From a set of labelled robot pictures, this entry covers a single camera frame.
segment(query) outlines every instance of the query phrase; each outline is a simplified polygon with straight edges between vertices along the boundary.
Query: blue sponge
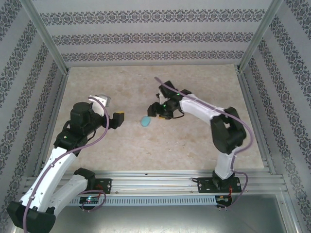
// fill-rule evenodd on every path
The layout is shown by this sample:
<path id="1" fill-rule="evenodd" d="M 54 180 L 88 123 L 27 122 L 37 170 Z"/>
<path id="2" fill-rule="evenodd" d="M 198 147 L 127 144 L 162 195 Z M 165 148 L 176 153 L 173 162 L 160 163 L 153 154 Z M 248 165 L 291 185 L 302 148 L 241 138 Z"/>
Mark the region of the blue sponge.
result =
<path id="1" fill-rule="evenodd" d="M 142 119 L 141 119 L 141 125 L 143 127 L 147 127 L 149 124 L 150 124 L 150 121 L 151 121 L 151 118 L 148 117 L 148 116 L 144 116 Z"/>

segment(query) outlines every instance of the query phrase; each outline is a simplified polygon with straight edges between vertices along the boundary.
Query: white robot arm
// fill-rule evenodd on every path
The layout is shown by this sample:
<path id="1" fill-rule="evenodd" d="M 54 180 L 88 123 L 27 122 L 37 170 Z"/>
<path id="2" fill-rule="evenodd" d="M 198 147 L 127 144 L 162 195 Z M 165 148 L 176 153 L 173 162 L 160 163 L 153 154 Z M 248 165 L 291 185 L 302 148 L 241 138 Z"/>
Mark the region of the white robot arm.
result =
<path id="1" fill-rule="evenodd" d="M 99 100 L 104 107 L 109 104 L 110 98 L 104 95 L 90 96 Z M 124 121 L 124 113 L 114 113 L 113 118 L 109 119 L 109 128 L 116 129 Z M 84 146 L 89 140 L 87 137 L 95 134 L 99 127 L 106 127 L 107 118 L 104 116 L 102 107 L 96 102 L 89 104 L 80 102 L 73 106 L 70 112 L 70 120 L 66 122 L 62 132 L 57 136 L 54 143 L 55 148 L 40 172 L 38 178 L 27 193 L 19 202 L 12 201 L 7 207 L 8 214 L 13 223 L 23 228 L 23 214 L 29 199 L 32 202 L 27 214 L 27 228 L 31 233 L 48 233 L 52 229 L 56 217 L 68 203 L 79 193 L 85 190 L 92 190 L 95 186 L 95 173 L 84 168 L 75 171 L 73 177 L 58 191 L 55 192 L 57 185 L 62 179 L 68 167 L 75 161 L 80 150 L 70 153 L 61 158 L 54 164 L 49 172 L 41 177 L 44 171 L 51 164 L 67 151 Z M 40 182 L 34 196 L 32 192 Z"/>
<path id="2" fill-rule="evenodd" d="M 175 89 L 170 81 L 164 84 Z M 234 108 L 217 108 L 216 106 L 198 99 L 188 90 L 182 90 L 181 93 L 186 96 L 177 94 L 161 85 L 159 87 L 159 93 L 157 94 L 160 99 L 159 103 L 155 102 L 150 105 L 148 108 L 148 116 L 155 117 L 159 114 L 162 118 L 174 119 L 176 117 L 173 116 L 173 112 L 179 110 L 182 114 L 190 113 L 209 124 L 211 126 L 214 145 L 220 151 L 213 174 L 215 178 L 214 183 L 218 188 L 221 188 L 220 186 L 222 183 L 234 176 L 231 164 L 234 152 L 238 150 L 243 140 L 246 138 L 245 129 L 243 125 L 236 120 L 228 118 L 220 113 L 226 112 L 239 118 Z"/>

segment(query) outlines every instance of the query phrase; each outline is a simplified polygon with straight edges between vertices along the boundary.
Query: patterned wallpaper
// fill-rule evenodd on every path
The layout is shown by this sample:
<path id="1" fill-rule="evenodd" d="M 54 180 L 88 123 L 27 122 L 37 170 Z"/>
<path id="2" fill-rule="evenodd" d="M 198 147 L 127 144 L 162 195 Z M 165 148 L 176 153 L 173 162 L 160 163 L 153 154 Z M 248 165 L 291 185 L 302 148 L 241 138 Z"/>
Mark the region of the patterned wallpaper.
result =
<path id="1" fill-rule="evenodd" d="M 6 207 L 33 176 L 63 74 L 18 0 L 1 1 L 0 232 Z"/>
<path id="2" fill-rule="evenodd" d="M 271 0 L 33 3 L 71 67 L 238 64 Z"/>
<path id="3" fill-rule="evenodd" d="M 284 1 L 244 72 L 302 232 L 311 232 L 310 12 L 305 0 Z"/>

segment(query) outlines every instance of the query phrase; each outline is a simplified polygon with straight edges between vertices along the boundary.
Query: gray floor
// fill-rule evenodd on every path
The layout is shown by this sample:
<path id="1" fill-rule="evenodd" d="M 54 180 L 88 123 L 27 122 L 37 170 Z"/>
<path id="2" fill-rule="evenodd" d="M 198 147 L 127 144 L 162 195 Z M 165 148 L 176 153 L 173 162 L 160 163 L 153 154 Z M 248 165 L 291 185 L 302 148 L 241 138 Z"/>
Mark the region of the gray floor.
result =
<path id="1" fill-rule="evenodd" d="M 51 233 L 283 233 L 275 197 L 243 196 L 228 211 L 214 206 L 66 207 Z"/>

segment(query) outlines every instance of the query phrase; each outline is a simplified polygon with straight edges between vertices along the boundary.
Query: beige table surface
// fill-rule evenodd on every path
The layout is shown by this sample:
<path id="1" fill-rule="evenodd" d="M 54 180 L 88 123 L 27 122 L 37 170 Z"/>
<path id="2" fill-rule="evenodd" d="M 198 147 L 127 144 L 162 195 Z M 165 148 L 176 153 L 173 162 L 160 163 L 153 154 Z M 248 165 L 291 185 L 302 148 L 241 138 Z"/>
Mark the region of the beige table surface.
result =
<path id="1" fill-rule="evenodd" d="M 251 126 L 233 65 L 216 66 L 130 66 L 73 67 L 58 114 L 52 144 L 69 120 L 72 106 L 88 102 L 89 95 L 111 97 L 109 114 L 125 111 L 125 121 L 116 130 L 109 130 L 98 144 L 79 154 L 69 170 L 84 167 L 90 170 L 184 170 L 211 169 L 218 151 L 212 143 L 210 126 L 191 114 L 183 118 L 152 118 L 142 127 L 150 104 L 157 101 L 159 83 L 170 80 L 179 90 L 187 89 L 202 100 L 237 109 L 240 118 Z M 104 131 L 97 130 L 98 138 Z M 256 143 L 239 154 L 235 168 L 262 168 Z"/>

